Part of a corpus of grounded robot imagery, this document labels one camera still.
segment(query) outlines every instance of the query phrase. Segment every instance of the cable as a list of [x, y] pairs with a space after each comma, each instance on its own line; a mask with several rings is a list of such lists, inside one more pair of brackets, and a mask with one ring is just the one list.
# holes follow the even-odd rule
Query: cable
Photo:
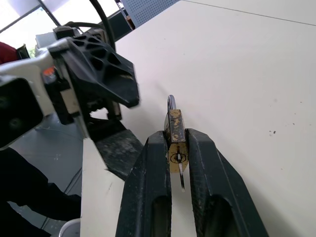
[[102, 23], [103, 23], [104, 28], [105, 28], [105, 32], [109, 38], [109, 45], [114, 49], [114, 51], [116, 51], [113, 31], [112, 31], [112, 28], [111, 28], [111, 25], [109, 23], [107, 16], [105, 15], [98, 0], [90, 0], [90, 2], [93, 5], [93, 7], [95, 8], [95, 10], [98, 12], [98, 14], [102, 20]]

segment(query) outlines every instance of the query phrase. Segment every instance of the white container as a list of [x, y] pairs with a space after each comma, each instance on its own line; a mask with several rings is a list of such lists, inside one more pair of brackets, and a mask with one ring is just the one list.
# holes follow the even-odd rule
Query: white container
[[58, 237], [80, 237], [80, 218], [65, 223]]

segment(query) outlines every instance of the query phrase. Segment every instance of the white table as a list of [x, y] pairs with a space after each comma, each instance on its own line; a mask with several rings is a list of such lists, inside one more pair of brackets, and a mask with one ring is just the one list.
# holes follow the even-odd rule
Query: white table
[[[180, 1], [117, 42], [141, 94], [123, 123], [144, 143], [173, 94], [186, 127], [207, 133], [243, 177], [269, 235], [315, 236], [315, 29]], [[90, 140], [83, 152], [81, 237], [113, 237], [124, 183]], [[196, 236], [188, 169], [185, 194], [177, 174], [171, 182], [171, 234]]]
[[312, 0], [188, 0], [251, 14], [316, 25], [316, 1]]

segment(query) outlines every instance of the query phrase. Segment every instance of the pegboard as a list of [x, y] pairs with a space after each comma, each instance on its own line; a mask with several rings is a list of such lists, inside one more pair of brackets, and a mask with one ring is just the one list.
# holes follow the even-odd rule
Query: pegboard
[[141, 26], [177, 1], [178, 0], [121, 0], [134, 22], [135, 27]]

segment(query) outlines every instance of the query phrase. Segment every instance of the floor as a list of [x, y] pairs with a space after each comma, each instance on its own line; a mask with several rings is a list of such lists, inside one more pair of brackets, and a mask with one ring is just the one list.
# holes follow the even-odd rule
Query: floor
[[[50, 115], [40, 127], [25, 134], [11, 147], [60, 190], [81, 196], [82, 137], [75, 124], [64, 126], [57, 115]], [[27, 206], [10, 204], [30, 223], [50, 234], [58, 232], [64, 224], [39, 215]]]

